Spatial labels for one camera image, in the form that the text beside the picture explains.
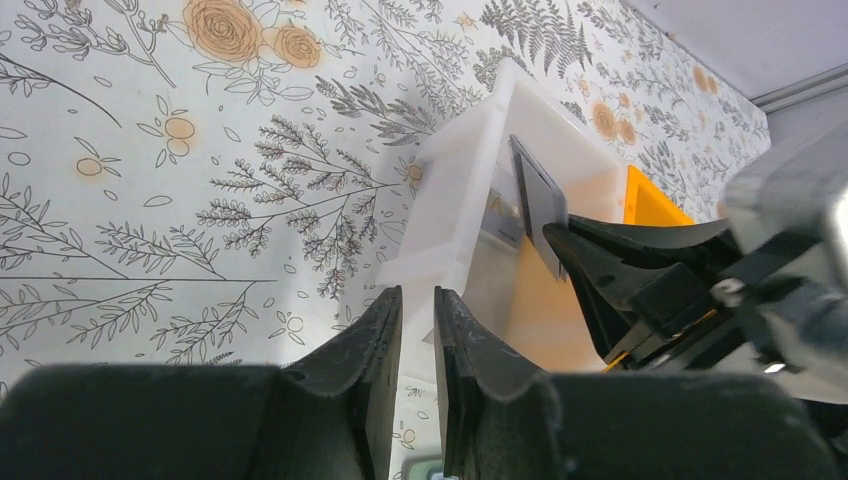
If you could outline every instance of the floral wallpaper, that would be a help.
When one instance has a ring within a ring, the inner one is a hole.
[[[616,0],[0,8],[0,399],[48,363],[309,353],[377,296],[417,146],[504,58],[698,221],[769,147],[761,111]],[[438,425],[414,388],[396,447],[419,454]]]

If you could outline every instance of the orange plastic piece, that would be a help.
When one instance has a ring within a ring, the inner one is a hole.
[[[652,227],[692,225],[683,213],[654,182],[638,168],[627,167],[627,194],[624,201],[624,223]]]

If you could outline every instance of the white ceiling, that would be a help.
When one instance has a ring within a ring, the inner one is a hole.
[[[848,63],[846,0],[626,0],[754,98]]]

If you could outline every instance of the black robotic claw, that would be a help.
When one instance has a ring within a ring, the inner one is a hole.
[[[744,341],[738,328],[720,321],[729,312],[710,292],[741,258],[726,222],[661,228],[571,215],[568,226],[549,224],[543,232],[606,363],[638,369],[685,340],[708,338],[710,348],[687,364],[705,369]]]
[[[800,403],[756,376],[560,375],[436,289],[446,475],[477,479],[835,479]]]
[[[294,365],[68,366],[0,408],[2,478],[388,477],[400,288]]]

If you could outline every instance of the fern leaf drawing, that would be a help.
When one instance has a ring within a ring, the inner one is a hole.
[[[534,65],[541,59],[546,75],[556,65],[563,78],[575,62],[584,70],[586,63],[592,64],[583,25],[578,27],[567,3],[565,8],[563,14],[554,0],[489,0],[480,22],[497,30]]]

